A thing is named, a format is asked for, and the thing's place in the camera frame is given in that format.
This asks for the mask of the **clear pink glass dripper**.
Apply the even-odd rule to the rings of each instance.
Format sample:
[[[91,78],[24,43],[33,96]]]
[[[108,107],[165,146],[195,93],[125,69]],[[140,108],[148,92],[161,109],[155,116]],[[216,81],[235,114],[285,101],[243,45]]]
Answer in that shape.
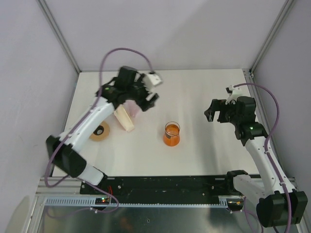
[[[141,108],[134,100],[127,100],[123,106],[131,118],[135,118],[141,112]]]

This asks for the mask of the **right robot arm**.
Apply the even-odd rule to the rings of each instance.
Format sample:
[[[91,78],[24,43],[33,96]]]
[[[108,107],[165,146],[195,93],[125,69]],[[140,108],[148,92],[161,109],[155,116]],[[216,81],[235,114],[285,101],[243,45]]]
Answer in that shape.
[[[251,155],[262,179],[263,186],[256,184],[243,170],[231,171],[231,178],[224,182],[230,195],[243,194],[256,207],[258,219],[263,227],[299,224],[304,215],[308,198],[297,191],[282,171],[262,124],[256,121],[256,101],[252,97],[240,96],[227,103],[213,99],[204,114],[209,122],[219,112],[218,122],[231,123],[235,135]]]

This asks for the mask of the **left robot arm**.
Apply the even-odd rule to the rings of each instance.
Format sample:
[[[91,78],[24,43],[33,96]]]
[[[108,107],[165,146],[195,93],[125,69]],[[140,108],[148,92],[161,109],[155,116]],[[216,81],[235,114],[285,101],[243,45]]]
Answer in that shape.
[[[99,125],[127,100],[133,100],[143,112],[154,107],[159,97],[154,89],[160,84],[162,79],[155,72],[139,73],[132,67],[122,66],[116,77],[100,86],[94,102],[73,126],[57,137],[47,138],[52,164],[67,175],[90,183],[95,193],[104,193],[107,190],[105,174],[90,165],[79,152]]]

